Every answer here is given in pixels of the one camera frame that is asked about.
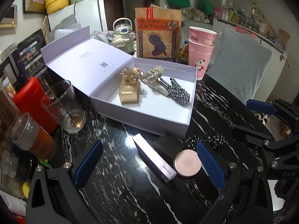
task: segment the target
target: pink paper cup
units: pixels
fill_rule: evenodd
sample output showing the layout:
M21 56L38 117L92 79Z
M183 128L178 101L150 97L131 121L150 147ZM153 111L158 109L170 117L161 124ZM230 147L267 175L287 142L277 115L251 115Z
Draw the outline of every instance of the pink paper cup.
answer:
M207 46L192 42L189 39L189 61L188 65L197 68L197 80L202 80L207 70L213 49L213 46Z
M208 29L190 26L190 40L195 43L213 46L217 33Z

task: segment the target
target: gray leaf-patterned cushion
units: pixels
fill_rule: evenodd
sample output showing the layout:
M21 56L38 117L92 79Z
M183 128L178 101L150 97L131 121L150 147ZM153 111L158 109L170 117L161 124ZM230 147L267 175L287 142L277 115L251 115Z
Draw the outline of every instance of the gray leaf-patterned cushion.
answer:
M222 32L219 53L207 74L246 104L252 99L271 58L271 50L249 34Z

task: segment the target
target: metal spoon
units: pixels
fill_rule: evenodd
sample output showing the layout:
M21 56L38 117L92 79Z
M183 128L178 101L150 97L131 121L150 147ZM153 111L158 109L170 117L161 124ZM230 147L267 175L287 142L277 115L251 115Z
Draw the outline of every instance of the metal spoon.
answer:
M47 88L49 89L50 93L54 96L54 98L59 102L59 104L61 105L62 108L65 109L65 111L67 112L67 114L70 116L70 122L72 124L72 127L78 129L81 128L83 125L83 121L76 115L71 115L68 110L63 106L63 104L58 100L57 96L55 95L55 93L53 92L52 88L50 87L50 85L47 83L46 79L44 79L44 83L46 84Z

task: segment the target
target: black and white checkered scrunchie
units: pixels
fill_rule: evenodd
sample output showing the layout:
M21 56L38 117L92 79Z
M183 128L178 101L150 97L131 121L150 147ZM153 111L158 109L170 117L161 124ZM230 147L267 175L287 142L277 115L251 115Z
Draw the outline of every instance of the black and white checkered scrunchie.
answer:
M170 81L172 86L161 78L160 85L168 91L169 95L176 103L181 105L188 103L190 101L190 94L187 93L174 78L170 78Z

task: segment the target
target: blue gripper pad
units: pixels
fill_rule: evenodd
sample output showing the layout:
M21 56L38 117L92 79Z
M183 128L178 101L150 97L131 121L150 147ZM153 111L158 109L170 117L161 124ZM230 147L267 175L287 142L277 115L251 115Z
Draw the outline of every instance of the blue gripper pad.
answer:
M226 185L225 174L202 142L197 144L197 155L207 171L213 185L222 191Z
M77 189L86 185L103 154L103 150L103 143L98 140L94 146L91 146L91 149L89 148L89 152L80 153L75 159L72 178Z
M246 107L249 110L267 114L267 115L272 115L277 113L277 109L273 105L265 102L253 100L253 99L249 99L246 102Z

